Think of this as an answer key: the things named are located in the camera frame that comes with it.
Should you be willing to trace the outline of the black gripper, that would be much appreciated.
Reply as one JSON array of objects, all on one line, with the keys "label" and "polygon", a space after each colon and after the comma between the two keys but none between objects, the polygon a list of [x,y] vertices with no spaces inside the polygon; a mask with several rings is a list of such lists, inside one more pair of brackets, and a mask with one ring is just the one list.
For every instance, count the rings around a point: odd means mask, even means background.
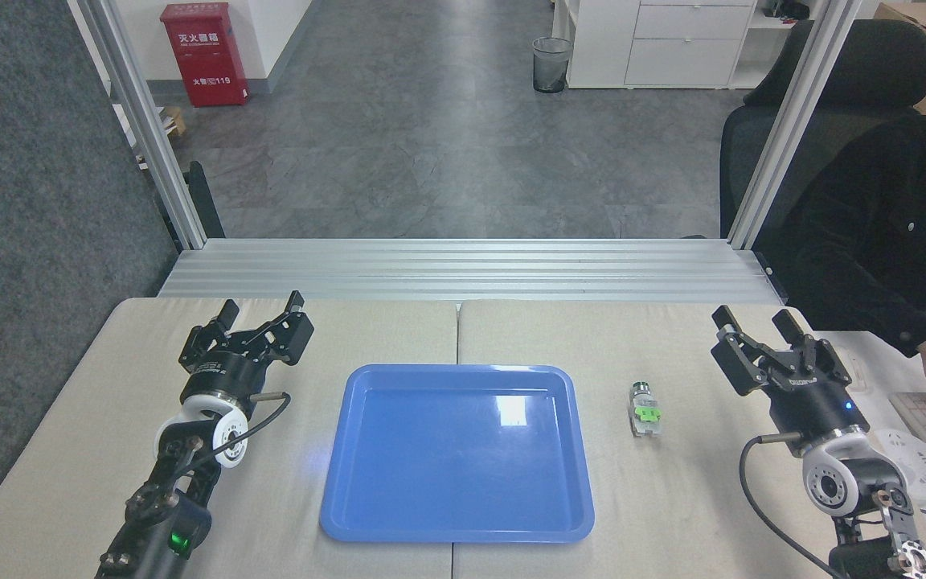
[{"label": "black gripper", "polygon": [[801,445],[816,445],[842,433],[871,431],[846,392],[852,378],[834,346],[805,333],[790,310],[772,318],[787,351],[774,351],[745,334],[727,305],[711,318],[718,330],[711,348],[718,367],[740,396],[767,386],[769,417],[780,433],[799,433]]},{"label": "black gripper", "polygon": [[191,396],[211,395],[238,404],[252,404],[250,396],[261,393],[269,360],[294,366],[304,355],[313,336],[313,323],[302,311],[304,305],[305,298],[294,290],[276,318],[242,338],[247,358],[231,351],[210,351],[213,346],[227,342],[228,332],[240,311],[234,300],[225,301],[220,312],[205,326],[193,326],[179,356],[179,365],[190,374],[182,391],[182,402]]}]

